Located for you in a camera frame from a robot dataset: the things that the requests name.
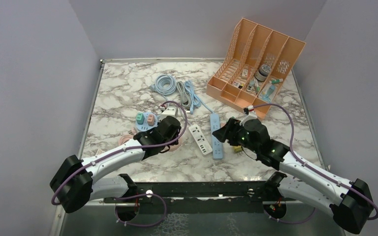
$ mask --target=extension cord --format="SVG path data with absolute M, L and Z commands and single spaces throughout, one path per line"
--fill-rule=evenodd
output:
M 194 124 L 189 127 L 190 134 L 198 144 L 199 149 L 201 150 L 202 154 L 206 155 L 212 152 L 212 147 L 209 145 L 209 142 L 206 141 L 205 135 L 202 133 L 201 128 L 199 125 Z
M 216 113 L 211 114 L 211 136 L 212 136 L 212 157 L 215 160 L 222 160 L 223 159 L 223 150 L 222 150 L 222 143 L 218 141 L 218 139 L 212 135 L 212 132 L 215 130 L 219 130 L 220 125 L 220 116 Z

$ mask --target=purple cable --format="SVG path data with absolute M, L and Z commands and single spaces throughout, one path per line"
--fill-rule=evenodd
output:
M 253 106 L 254 108 L 257 108 L 257 107 L 264 107 L 264 106 L 276 106 L 276 107 L 279 107 L 280 109 L 282 109 L 287 117 L 289 118 L 289 121 L 290 121 L 290 126 L 292 128 L 292 134 L 290 135 L 290 142 L 289 142 L 289 148 L 290 148 L 290 152 L 292 153 L 293 157 L 295 157 L 295 159 L 297 161 L 299 161 L 302 165 L 308 167 L 309 169 L 311 169 L 312 171 L 314 171 L 315 173 L 317 173 L 318 175 L 324 177 L 325 179 L 333 182 L 334 184 L 337 184 L 337 181 L 333 178 L 331 178 L 330 176 L 327 176 L 326 174 L 320 172 L 319 170 L 315 169 L 314 167 L 312 166 L 308 166 L 306 165 L 305 161 L 303 161 L 302 159 L 300 159 L 296 153 L 293 151 L 293 134 L 294 134 L 294 130 L 293 130 L 293 120 L 292 120 L 292 117 L 290 117 L 289 115 L 289 112 L 287 112 L 287 110 L 282 107 L 281 105 L 279 104 L 275 104 L 275 103 L 267 103 L 267 104 L 262 104 L 262 105 L 257 105 L 257 106 Z M 363 194 L 361 194 L 359 191 L 355 190 L 354 188 L 352 187 L 349 187 L 343 183 L 340 183 L 340 186 L 341 187 L 344 187 L 352 192 L 354 192 L 355 194 L 357 194 L 359 197 L 363 198 L 365 201 L 367 201 L 370 205 L 373 206 L 373 208 L 376 210 L 376 215 L 372 216 L 372 217 L 369 217 L 368 220 L 376 220 L 378 218 L 378 206 L 376 206 L 376 204 L 370 200 L 369 198 L 367 198 L 366 196 L 364 196 Z
M 177 141 L 182 135 L 183 133 L 186 131 L 186 127 L 188 125 L 188 116 L 186 116 L 186 111 L 184 110 L 184 108 L 177 102 L 174 102 L 174 101 L 165 101 L 161 104 L 161 106 L 164 107 L 165 104 L 167 103 L 173 103 L 173 104 L 176 104 L 176 106 L 178 106 L 180 109 L 182 109 L 183 111 L 183 115 L 185 116 L 185 126 L 183 127 L 182 131 L 180 132 L 180 134 L 177 136 L 177 138 L 169 141 L 169 142 L 166 142 L 164 144 L 155 144 L 155 145 L 144 145 L 144 146 L 133 146 L 133 147 L 126 147 L 125 150 L 124 149 L 120 149 L 120 150 L 117 150 L 117 151 L 114 151 L 104 157 L 101 157 L 97 160 L 95 160 L 94 162 L 95 163 L 98 163 L 98 162 L 101 162 L 103 160 L 105 160 L 106 158 L 108 157 L 111 157 L 113 155 L 116 155 L 118 153 L 121 153 L 121 152 L 124 152 L 124 151 L 127 151 L 127 150 L 131 150 L 131 149 L 139 149 L 139 148 L 157 148 L 157 147 L 164 147 L 164 146 L 167 146 L 169 144 L 172 144 L 174 143 L 175 141 Z M 87 164 L 87 165 L 84 165 L 83 167 L 79 168 L 77 171 L 73 172 L 69 177 L 66 178 L 66 180 L 57 188 L 57 190 L 54 192 L 54 195 L 52 196 L 51 198 L 51 204 L 57 206 L 57 205 L 60 205 L 61 203 L 56 203 L 56 197 L 57 195 L 60 193 L 60 191 L 63 189 L 63 187 L 75 176 L 77 175 L 79 172 L 81 172 L 82 170 L 90 167 L 92 165 L 92 162 Z
M 134 223 L 128 223 L 127 221 L 122 221 L 119 216 L 118 216 L 118 212 L 115 210 L 115 215 L 117 217 L 117 223 L 118 222 L 121 222 L 121 223 L 124 223 L 124 226 L 126 225 L 132 225 L 132 226 L 137 226 L 137 227 L 152 227 L 152 226 L 156 226 L 158 224 L 160 224 L 165 218 L 166 218 L 166 214 L 167 214 L 167 205 L 166 205 L 166 202 L 164 201 L 164 199 L 162 197 L 160 197 L 159 195 L 157 194 L 154 194 L 154 193 L 150 193 L 150 194 L 147 194 L 147 193 L 143 193 L 143 194 L 138 194 L 138 195 L 134 195 L 134 196 L 131 196 L 131 197 L 125 197 L 125 198 L 115 198 L 116 200 L 128 200 L 128 199 L 134 199 L 134 198 L 139 198 L 139 197 L 144 197 L 144 196 L 155 196 L 156 198 L 159 198 L 161 200 L 161 202 L 163 203 L 163 206 L 164 206 L 164 212 L 163 212 L 163 215 L 161 216 L 161 219 L 158 220 L 157 222 L 153 223 L 153 224 L 148 224 L 148 225 L 141 225 L 141 224 L 134 224 Z
M 303 219 L 301 221 L 285 221 L 285 220 L 281 220 L 281 219 L 276 219 L 275 217 L 270 216 L 269 213 L 267 213 L 267 211 L 264 211 L 264 213 L 266 215 L 268 215 L 270 217 L 270 219 L 275 220 L 278 223 L 283 223 L 283 224 L 288 224 L 288 225 L 298 225 L 298 224 L 305 223 L 305 222 L 309 221 L 314 216 L 315 212 L 316 212 L 316 208 L 314 208 L 314 210 L 312 211 L 312 213 L 307 218 L 305 218 L 305 219 Z

